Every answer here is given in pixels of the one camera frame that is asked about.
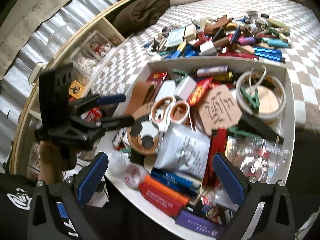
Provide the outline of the person left hand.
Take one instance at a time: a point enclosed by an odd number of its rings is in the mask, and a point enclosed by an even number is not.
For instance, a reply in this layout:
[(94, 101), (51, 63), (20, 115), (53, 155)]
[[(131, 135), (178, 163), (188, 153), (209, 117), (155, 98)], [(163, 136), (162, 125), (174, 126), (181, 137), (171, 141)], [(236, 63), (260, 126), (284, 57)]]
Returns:
[(41, 141), (38, 180), (43, 180), (47, 185), (62, 182), (63, 172), (75, 168), (78, 152), (72, 148), (55, 146), (49, 141)]

